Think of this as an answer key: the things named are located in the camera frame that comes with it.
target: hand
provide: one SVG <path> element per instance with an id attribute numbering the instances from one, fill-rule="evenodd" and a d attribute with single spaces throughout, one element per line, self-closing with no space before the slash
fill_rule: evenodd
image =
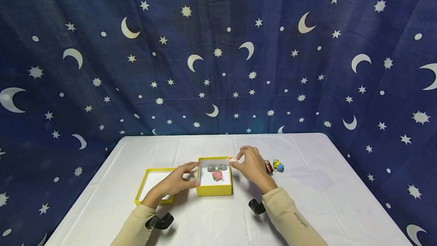
<path id="1" fill-rule="evenodd" d="M 230 162 L 229 165 L 239 170 L 244 177 L 255 183 L 262 194 L 278 188 L 274 180 L 267 174 L 264 159 L 259 154 L 258 148 L 243 146 L 237 155 L 237 160 L 244 156 L 243 163 Z"/>
<path id="2" fill-rule="evenodd" d="M 182 190 L 198 187 L 198 182 L 188 181 L 183 176 L 184 174 L 193 174 L 193 169 L 199 166 L 199 164 L 200 162 L 187 162 L 184 165 L 178 166 L 165 179 L 150 189 L 141 204 L 156 209 L 161 199 L 166 195 L 174 195 Z"/>

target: moon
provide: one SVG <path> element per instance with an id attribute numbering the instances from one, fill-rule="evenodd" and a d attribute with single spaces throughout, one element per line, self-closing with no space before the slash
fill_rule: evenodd
<path id="1" fill-rule="evenodd" d="M 139 33 L 140 32 L 138 32 L 138 33 L 133 33 L 133 32 L 131 32 L 128 28 L 127 28 L 127 26 L 126 26 L 126 19 L 127 19 L 127 16 L 125 17 L 125 18 L 123 18 L 123 20 L 121 21 L 121 32 L 124 34 L 124 36 L 126 36 L 127 38 L 130 38 L 130 39 L 134 39 L 134 38 L 137 38 L 138 36 L 139 36 Z"/>
<path id="2" fill-rule="evenodd" d="M 62 59 L 65 59 L 65 57 L 67 57 L 67 56 L 73 56 L 76 59 L 77 64 L 79 65 L 79 69 L 82 67 L 83 58 L 78 50 L 73 49 L 73 48 L 69 48 L 69 49 L 64 50 L 64 55 L 62 56 Z"/>
<path id="3" fill-rule="evenodd" d="M 434 79 L 434 82 L 432 82 L 431 85 L 429 85 L 428 87 L 424 88 L 423 90 L 433 90 L 435 88 L 437 88 L 437 64 L 433 63 L 433 64 L 428 64 L 428 65 L 424 65 L 420 68 L 427 68 L 430 69 L 432 71 L 434 71 L 434 75 L 436 76 L 436 79 Z"/>
<path id="4" fill-rule="evenodd" d="M 357 65 L 361 61 L 367 61 L 367 62 L 369 62 L 369 64 L 372 64 L 372 61 L 367 54 L 359 54 L 359 55 L 355 56 L 351 62 L 351 67 L 352 67 L 352 70 L 354 71 L 354 73 L 357 73 Z"/>
<path id="5" fill-rule="evenodd" d="M 212 113 L 205 113 L 210 117 L 216 117 L 219 114 L 219 108 L 216 105 L 212 105 L 214 107 L 214 111 Z"/>
<path id="6" fill-rule="evenodd" d="M 420 228 L 417 225 L 410 224 L 407 226 L 406 231 L 407 231 L 407 234 L 410 237 L 410 239 L 414 243 L 416 243 L 417 246 L 422 246 L 422 243 L 420 243 L 419 239 L 417 238 L 417 233 L 420 231 L 426 232 L 425 230 L 423 230 L 422 228 Z"/>
<path id="7" fill-rule="evenodd" d="M 85 139 L 82 136 L 80 136 L 79 134 L 72 134 L 72 136 L 76 137 L 80 141 L 81 146 L 80 146 L 79 149 L 86 148 L 86 141 L 85 141 Z"/>
<path id="8" fill-rule="evenodd" d="M 343 120 L 343 125 L 345 126 L 345 128 L 349 129 L 349 130 L 354 130 L 357 127 L 357 119 L 354 116 L 354 120 L 351 123 L 346 123 Z"/>
<path id="9" fill-rule="evenodd" d="M 248 50 L 248 56 L 246 58 L 246 61 L 247 61 L 248 59 L 250 59 L 250 57 L 252 57 L 253 50 L 254 50 L 253 43 L 252 42 L 244 42 L 243 44 L 241 44 L 241 46 L 238 49 L 241 49 L 242 47 L 245 47 Z"/>
<path id="10" fill-rule="evenodd" d="M 308 13 L 310 13 L 310 12 L 305 13 L 305 14 L 302 16 L 302 18 L 299 20 L 299 25 L 298 25 L 299 33 L 309 33 L 310 31 L 313 30 L 313 28 L 316 27 L 316 25 L 314 25 L 313 27 L 308 28 L 308 27 L 305 25 L 305 19 L 307 18 Z"/>
<path id="11" fill-rule="evenodd" d="M 187 60 L 187 63 L 188 63 L 188 65 L 189 65 L 190 70 L 192 70 L 192 72 L 194 72 L 194 73 L 195 73 L 196 71 L 195 71 L 194 68 L 193 68 L 193 64 L 194 64 L 194 61 L 196 61 L 196 60 L 198 60 L 198 59 L 203 60 L 203 58 L 200 57 L 200 56 L 198 56 L 197 54 L 192 54 L 192 55 L 190 55 L 189 59 Z"/>
<path id="12" fill-rule="evenodd" d="M 7 110 L 14 113 L 24 113 L 25 111 L 20 110 L 14 105 L 14 95 L 15 93 L 19 93 L 23 90 L 22 88 L 5 88 L 0 92 L 0 103 Z"/>

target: black clip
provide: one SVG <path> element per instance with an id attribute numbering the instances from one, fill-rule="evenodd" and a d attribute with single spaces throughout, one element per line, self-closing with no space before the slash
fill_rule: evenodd
<path id="1" fill-rule="evenodd" d="M 262 202 L 258 203 L 256 199 L 249 201 L 248 206 L 250 207 L 250 209 L 252 209 L 254 214 L 262 214 L 266 211 L 264 204 Z"/>

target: beige sleeve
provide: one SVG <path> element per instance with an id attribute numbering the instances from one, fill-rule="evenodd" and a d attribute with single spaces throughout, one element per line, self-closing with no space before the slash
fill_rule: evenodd
<path id="1" fill-rule="evenodd" d="M 152 229 L 147 229 L 147 220 L 155 215 L 155 209 L 138 205 L 129 215 L 110 246 L 144 246 Z"/>
<path id="2" fill-rule="evenodd" d="M 283 188 L 263 195 L 263 204 L 275 228 L 290 246 L 328 245 L 294 205 Z"/>

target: small object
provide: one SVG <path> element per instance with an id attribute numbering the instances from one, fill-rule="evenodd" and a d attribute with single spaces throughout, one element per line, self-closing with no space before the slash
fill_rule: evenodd
<path id="1" fill-rule="evenodd" d="M 212 172 L 212 179 L 215 181 L 223 180 L 223 174 L 221 170 L 214 170 Z"/>
<path id="2" fill-rule="evenodd" d="M 268 160 L 264 160 L 264 164 L 266 165 L 266 172 L 267 172 L 267 174 L 272 174 L 273 173 L 273 167 L 270 164 L 270 162 Z"/>
<path id="3" fill-rule="evenodd" d="M 273 168 L 279 172 L 284 171 L 284 165 L 279 160 L 273 160 Z"/>

